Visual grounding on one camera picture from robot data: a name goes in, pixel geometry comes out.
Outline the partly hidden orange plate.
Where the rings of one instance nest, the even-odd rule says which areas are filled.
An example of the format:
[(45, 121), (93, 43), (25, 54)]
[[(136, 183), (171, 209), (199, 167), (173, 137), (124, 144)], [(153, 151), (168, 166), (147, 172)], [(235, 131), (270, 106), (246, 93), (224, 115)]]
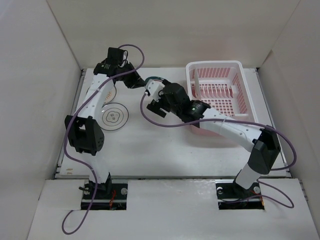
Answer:
[(110, 103), (117, 95), (117, 88), (114, 86), (112, 90), (106, 95), (103, 105)]

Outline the orange sunburst plate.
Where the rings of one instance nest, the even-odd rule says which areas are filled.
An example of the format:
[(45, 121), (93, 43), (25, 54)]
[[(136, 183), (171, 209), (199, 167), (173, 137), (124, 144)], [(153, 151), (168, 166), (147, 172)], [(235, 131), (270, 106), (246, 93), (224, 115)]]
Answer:
[(194, 88), (195, 88), (195, 97), (197, 100), (201, 99), (201, 91), (200, 91), (200, 84), (199, 84), (199, 76), (198, 70), (194, 70)]

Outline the flower emblem plate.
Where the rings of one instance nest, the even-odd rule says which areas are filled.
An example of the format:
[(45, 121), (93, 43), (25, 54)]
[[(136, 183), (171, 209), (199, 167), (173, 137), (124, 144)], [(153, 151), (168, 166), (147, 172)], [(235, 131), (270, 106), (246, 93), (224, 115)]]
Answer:
[(97, 122), (103, 130), (111, 132), (124, 127), (128, 120), (128, 109), (121, 103), (111, 102), (101, 108), (101, 116)]

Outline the green red rimmed plate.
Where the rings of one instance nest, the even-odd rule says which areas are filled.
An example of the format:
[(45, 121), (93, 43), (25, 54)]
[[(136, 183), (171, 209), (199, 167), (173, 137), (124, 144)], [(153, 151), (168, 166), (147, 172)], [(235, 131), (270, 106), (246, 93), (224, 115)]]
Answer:
[(162, 78), (162, 77), (159, 77), (159, 76), (149, 76), (147, 77), (144, 82), (145, 84), (147, 84), (149, 81), (159, 81), (159, 82), (162, 82), (164, 81), (165, 78)]

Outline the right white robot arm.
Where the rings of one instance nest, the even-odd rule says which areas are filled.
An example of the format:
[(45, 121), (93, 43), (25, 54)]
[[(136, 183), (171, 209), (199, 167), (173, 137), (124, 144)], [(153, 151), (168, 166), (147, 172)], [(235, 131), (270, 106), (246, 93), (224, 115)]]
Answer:
[(228, 138), (250, 153), (231, 184), (235, 196), (243, 197), (259, 177), (272, 170), (281, 147), (277, 133), (270, 126), (235, 120), (201, 100), (191, 100), (178, 83), (150, 80), (145, 89), (152, 98), (146, 108), (152, 113), (162, 118), (172, 113), (184, 124)]

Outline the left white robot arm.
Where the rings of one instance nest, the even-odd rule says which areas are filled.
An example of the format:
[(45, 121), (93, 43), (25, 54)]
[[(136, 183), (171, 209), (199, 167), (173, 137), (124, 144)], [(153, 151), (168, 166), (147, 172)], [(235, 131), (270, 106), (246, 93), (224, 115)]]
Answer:
[(93, 71), (91, 85), (81, 106), (73, 115), (67, 115), (64, 120), (66, 127), (64, 155), (89, 168), (95, 185), (94, 192), (102, 199), (109, 197), (112, 192), (112, 186), (106, 182), (109, 172), (94, 160), (86, 162), (71, 156), (67, 145), (73, 147), (77, 153), (91, 156), (95, 156), (103, 148), (105, 135), (97, 119), (101, 115), (105, 98), (118, 81), (125, 83), (129, 89), (144, 87), (145, 83), (137, 70), (138, 67), (134, 67), (128, 61), (115, 65), (99, 63)]

